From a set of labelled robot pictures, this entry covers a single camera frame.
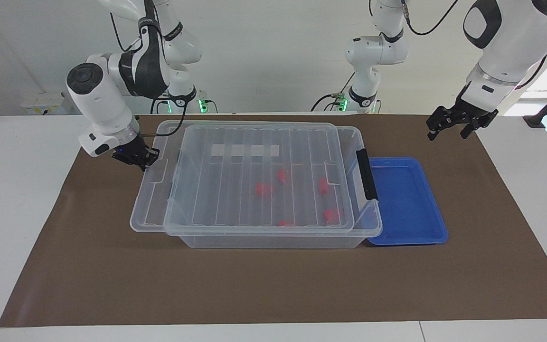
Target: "blue plastic tray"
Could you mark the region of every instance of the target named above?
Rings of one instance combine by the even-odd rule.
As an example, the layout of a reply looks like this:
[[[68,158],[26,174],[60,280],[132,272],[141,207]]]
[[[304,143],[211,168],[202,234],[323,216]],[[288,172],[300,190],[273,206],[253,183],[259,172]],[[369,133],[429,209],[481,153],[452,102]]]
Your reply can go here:
[[[449,238],[447,227],[415,158],[370,158],[384,231],[377,246],[431,245]]]

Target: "wall socket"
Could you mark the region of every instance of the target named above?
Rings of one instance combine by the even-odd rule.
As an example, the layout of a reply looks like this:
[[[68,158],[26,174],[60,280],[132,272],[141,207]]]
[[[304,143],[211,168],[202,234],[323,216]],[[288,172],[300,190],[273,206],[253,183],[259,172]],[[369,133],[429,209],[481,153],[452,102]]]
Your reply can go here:
[[[27,115],[79,114],[70,97],[59,92],[37,93],[22,100],[20,106]]]

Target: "red block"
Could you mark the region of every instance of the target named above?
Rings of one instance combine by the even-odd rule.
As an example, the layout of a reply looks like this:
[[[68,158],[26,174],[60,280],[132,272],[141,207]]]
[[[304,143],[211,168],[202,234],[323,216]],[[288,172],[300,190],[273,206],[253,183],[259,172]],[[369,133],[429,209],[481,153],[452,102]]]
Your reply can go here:
[[[326,195],[328,193],[328,182],[326,181],[325,177],[321,177],[319,188],[320,188],[320,195]]]
[[[255,187],[256,195],[259,197],[270,196],[274,188],[269,183],[258,182]]]
[[[285,219],[281,219],[278,221],[278,227],[290,227],[292,226],[292,223],[287,222]]]
[[[278,181],[284,184],[284,181],[291,179],[291,172],[285,169],[278,170]]]
[[[324,210],[324,220],[327,225],[338,225],[341,215],[343,215],[343,211],[340,209]]]

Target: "white robot link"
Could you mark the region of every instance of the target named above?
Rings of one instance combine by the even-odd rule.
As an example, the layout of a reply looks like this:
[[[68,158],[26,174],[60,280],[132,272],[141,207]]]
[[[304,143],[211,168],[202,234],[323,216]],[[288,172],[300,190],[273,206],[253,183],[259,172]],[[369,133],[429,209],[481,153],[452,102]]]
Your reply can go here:
[[[375,67],[402,63],[408,57],[400,0],[374,1],[373,24],[381,34],[353,39],[345,52],[345,58],[356,71],[354,84],[343,90],[348,111],[370,113],[381,82],[381,74]]]
[[[344,91],[347,110],[369,113],[380,74],[377,65],[406,60],[408,45],[402,38],[404,21],[410,22],[408,0],[377,0],[373,22],[377,37],[359,37],[346,52],[356,71],[354,84]],[[525,78],[529,68],[547,54],[547,0],[477,0],[465,16],[467,39],[482,49],[482,57],[469,73],[454,106],[439,106],[427,119],[428,138],[457,124],[465,124],[462,137],[488,126],[497,106]]]
[[[173,113],[200,110],[198,91],[185,64],[202,57],[169,0],[99,0],[113,15],[137,22],[138,48],[122,54],[90,56],[67,76],[67,89],[92,125],[80,136],[92,157],[114,149],[113,158],[143,171],[159,155],[145,144],[123,95],[172,100]]]

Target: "white wall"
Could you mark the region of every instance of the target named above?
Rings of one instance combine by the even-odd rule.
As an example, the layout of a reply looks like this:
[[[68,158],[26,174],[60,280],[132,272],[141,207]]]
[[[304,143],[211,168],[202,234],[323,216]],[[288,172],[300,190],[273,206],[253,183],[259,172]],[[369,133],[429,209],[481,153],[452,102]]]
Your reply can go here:
[[[449,1],[414,0],[417,30],[431,28]],[[464,37],[473,1],[461,1],[433,34],[416,37],[408,60],[381,67],[380,99],[388,113],[429,113],[449,106],[480,51]],[[221,111],[305,111],[338,91],[352,72],[343,52],[360,35],[376,35],[367,0],[179,0],[185,28],[202,41],[204,58],[190,65],[195,83]],[[118,20],[122,41],[135,25]],[[1,49],[9,52],[2,54]],[[61,91],[67,72],[85,57],[119,48],[107,11],[96,0],[0,0],[0,114],[19,114],[21,93]],[[2,56],[13,56],[10,64]],[[148,100],[129,101],[137,112]]]

